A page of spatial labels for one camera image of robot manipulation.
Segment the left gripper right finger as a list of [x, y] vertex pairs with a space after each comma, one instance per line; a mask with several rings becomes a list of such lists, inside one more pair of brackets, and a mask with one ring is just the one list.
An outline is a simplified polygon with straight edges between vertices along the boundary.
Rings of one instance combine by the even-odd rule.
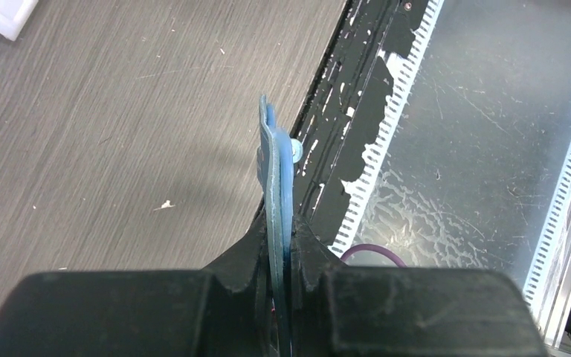
[[546, 356], [515, 284], [496, 271], [349, 266], [296, 217], [295, 356]]

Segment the blue leather card holder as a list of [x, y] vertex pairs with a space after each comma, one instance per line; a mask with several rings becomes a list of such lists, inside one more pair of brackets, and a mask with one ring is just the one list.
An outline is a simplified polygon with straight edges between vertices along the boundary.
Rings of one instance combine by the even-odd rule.
[[267, 224], [268, 266], [280, 356], [291, 356], [290, 289], [294, 165], [303, 146], [277, 125], [274, 107], [259, 97], [257, 177], [262, 186]]

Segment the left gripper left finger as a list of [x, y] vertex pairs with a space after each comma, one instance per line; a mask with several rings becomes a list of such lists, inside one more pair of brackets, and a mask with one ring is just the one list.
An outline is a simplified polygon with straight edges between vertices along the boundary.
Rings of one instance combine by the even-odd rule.
[[0, 356], [269, 356], [266, 218], [199, 270], [47, 271], [0, 308]]

